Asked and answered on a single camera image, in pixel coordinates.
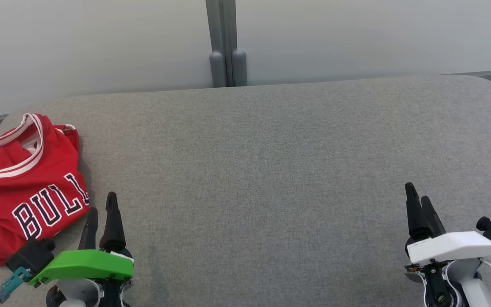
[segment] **white stripe trim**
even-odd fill
[[[66,124],[66,128],[64,130],[76,130],[76,128],[73,125]]]
[[[18,126],[17,128],[14,128],[8,134],[5,134],[4,136],[0,136],[0,146],[5,145],[8,142],[11,142],[15,138],[17,138],[20,134],[22,134],[22,132],[24,132],[32,124],[33,124],[33,120],[31,120],[31,117],[29,117],[29,114],[24,114],[24,117],[22,117],[22,122],[20,123],[20,126]]]
[[[31,126],[31,124],[35,124],[35,126],[37,126],[37,133],[40,136],[40,144],[37,151],[31,155],[31,157],[17,165],[0,169],[0,178],[14,177],[25,173],[26,171],[32,169],[37,163],[39,163],[39,160],[41,160],[41,156],[43,155],[43,124],[41,123],[39,117],[37,117],[35,114],[25,114],[21,126],[16,128],[8,135],[0,137],[0,146],[15,140],[22,132],[26,130],[27,127]]]

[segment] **white wall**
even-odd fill
[[[211,87],[200,0],[0,0],[0,114],[55,97]]]
[[[491,70],[491,0],[236,0],[248,84]]]

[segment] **gray fabric surface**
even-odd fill
[[[404,184],[448,231],[491,217],[482,78],[84,96],[14,113],[0,133],[26,111],[77,127],[91,203],[117,192],[133,307],[421,306],[403,275]],[[76,249],[82,225],[57,250]],[[48,288],[22,286],[5,306],[42,306]]]

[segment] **gray cushion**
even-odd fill
[[[14,113],[0,134],[25,112],[77,127],[98,240],[117,192],[133,307],[420,306],[403,275],[404,184],[448,231],[491,217],[482,78],[83,96]],[[76,249],[83,223],[57,235],[58,251]],[[48,288],[22,286],[5,306],[43,306]]]

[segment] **basketball jersey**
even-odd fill
[[[88,212],[78,133],[25,114],[0,136],[0,266],[27,239],[53,237]]]

